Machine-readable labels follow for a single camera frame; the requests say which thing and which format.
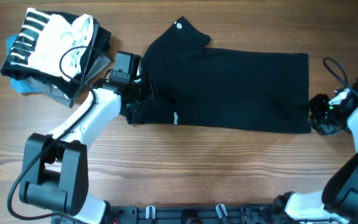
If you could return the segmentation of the black t-shirt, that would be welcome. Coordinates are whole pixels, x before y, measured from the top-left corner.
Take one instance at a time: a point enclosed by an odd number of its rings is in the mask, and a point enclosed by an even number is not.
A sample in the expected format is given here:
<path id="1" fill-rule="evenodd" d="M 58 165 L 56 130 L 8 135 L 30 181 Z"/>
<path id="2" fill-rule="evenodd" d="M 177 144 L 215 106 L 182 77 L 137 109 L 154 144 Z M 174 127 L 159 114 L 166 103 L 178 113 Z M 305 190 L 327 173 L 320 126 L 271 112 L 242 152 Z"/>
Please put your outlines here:
<path id="1" fill-rule="evenodd" d="M 141 78 L 156 97 L 123 108 L 129 124 L 311 131 L 307 54 L 211 48 L 210 40 L 180 17 L 148 47 Z"/>

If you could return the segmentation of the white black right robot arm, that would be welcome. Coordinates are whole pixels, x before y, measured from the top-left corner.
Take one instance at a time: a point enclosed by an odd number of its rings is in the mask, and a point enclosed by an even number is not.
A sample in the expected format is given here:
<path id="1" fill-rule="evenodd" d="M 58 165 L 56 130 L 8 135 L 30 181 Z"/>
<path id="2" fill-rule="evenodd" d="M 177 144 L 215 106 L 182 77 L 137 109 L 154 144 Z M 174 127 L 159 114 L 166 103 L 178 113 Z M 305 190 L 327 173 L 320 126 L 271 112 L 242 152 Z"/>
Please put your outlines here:
<path id="1" fill-rule="evenodd" d="M 334 128 L 352 135 L 355 154 L 322 191 L 287 192 L 275 198 L 267 214 L 270 223 L 358 223 L 358 94 L 345 88 L 333 99 L 317 95 L 309 102 L 315 129 Z"/>

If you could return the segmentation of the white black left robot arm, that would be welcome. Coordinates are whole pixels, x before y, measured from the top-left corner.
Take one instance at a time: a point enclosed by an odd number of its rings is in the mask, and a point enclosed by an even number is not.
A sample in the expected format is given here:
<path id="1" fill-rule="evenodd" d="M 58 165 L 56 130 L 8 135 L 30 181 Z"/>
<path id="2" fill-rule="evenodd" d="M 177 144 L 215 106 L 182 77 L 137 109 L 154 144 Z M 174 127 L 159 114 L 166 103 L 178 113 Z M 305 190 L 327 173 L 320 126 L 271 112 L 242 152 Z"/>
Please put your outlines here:
<path id="1" fill-rule="evenodd" d="M 123 108 L 155 96 L 155 89 L 146 78 L 100 78 L 88 89 L 86 101 L 63 124 L 26 140 L 12 190 L 22 203 L 49 210 L 49 217 L 109 223 L 110 204 L 88 191 L 88 149 Z"/>

